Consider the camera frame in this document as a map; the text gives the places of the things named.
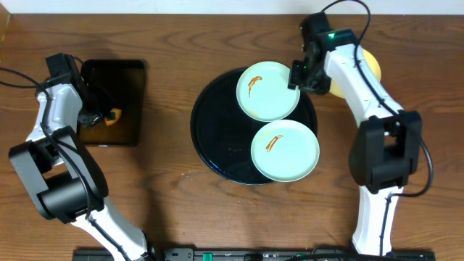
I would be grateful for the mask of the orange green sponge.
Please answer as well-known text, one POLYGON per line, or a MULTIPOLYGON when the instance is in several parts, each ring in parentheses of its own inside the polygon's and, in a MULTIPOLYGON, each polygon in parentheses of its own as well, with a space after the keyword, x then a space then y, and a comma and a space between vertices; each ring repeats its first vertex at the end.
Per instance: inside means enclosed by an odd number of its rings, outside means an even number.
POLYGON ((112 108, 107 115, 104 117, 106 126, 114 125, 122 116, 122 110, 118 108, 112 108))

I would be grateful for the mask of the yellow plate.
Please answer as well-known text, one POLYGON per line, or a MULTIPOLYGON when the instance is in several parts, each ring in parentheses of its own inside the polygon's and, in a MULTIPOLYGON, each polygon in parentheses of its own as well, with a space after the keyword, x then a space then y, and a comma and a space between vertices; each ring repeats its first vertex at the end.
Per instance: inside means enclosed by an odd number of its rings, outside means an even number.
MULTIPOLYGON (((369 68, 372 70, 377 80, 381 80, 381 68, 380 68, 380 64, 378 63, 377 59, 366 49, 363 50, 363 55, 364 55, 365 61, 368 63, 369 68)), ((329 92, 333 94, 334 96, 337 96, 341 99, 344 98, 344 95, 340 87, 334 80, 331 81, 329 92)))

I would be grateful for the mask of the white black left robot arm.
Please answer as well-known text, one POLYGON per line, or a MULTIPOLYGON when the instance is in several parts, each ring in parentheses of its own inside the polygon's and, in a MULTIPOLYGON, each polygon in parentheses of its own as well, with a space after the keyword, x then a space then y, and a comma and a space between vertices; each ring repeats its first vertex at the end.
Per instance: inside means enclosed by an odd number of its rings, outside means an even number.
POLYGON ((58 83, 39 91, 36 99, 33 131, 9 150, 9 160, 38 212, 84 230, 114 260, 155 260, 145 233, 113 205, 101 168, 78 140, 79 92, 70 83, 58 83))

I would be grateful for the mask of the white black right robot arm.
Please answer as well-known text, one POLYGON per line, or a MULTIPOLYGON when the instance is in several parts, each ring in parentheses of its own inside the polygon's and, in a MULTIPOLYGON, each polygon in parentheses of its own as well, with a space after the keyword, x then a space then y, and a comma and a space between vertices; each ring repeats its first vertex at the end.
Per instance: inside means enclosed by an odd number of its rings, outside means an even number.
POLYGON ((388 256, 399 198, 418 167, 422 119, 406 112, 381 85, 366 61, 360 39, 350 30, 317 30, 302 35, 304 59, 295 60, 289 88, 324 95, 332 83, 357 123, 349 170, 360 187, 356 252, 388 256))

